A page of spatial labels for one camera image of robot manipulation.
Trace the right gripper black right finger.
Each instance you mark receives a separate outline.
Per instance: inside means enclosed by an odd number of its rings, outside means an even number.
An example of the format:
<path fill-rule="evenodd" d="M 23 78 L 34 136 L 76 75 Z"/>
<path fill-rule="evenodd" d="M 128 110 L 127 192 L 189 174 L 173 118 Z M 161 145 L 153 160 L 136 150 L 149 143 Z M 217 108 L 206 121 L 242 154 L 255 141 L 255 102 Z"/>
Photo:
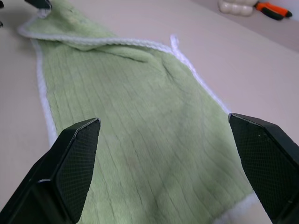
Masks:
<path fill-rule="evenodd" d="M 230 113 L 242 168 L 274 224 L 299 222 L 299 146 L 278 126 Z"/>

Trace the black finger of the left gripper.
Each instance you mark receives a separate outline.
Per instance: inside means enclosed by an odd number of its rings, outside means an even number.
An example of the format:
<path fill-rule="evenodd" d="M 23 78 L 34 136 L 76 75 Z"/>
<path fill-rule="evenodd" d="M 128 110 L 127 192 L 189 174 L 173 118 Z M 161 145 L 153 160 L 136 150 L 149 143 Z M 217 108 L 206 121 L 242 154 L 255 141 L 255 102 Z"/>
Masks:
<path fill-rule="evenodd" d="M 37 9 L 52 10 L 52 4 L 49 0 L 25 0 L 25 2 Z"/>

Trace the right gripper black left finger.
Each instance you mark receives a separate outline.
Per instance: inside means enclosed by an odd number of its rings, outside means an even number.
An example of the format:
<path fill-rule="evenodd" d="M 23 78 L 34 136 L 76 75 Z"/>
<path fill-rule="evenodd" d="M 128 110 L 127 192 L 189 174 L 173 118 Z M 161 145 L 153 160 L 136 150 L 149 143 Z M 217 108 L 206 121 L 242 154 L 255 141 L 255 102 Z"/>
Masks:
<path fill-rule="evenodd" d="M 64 129 L 0 212 L 2 224 L 76 224 L 93 177 L 100 119 Z"/>

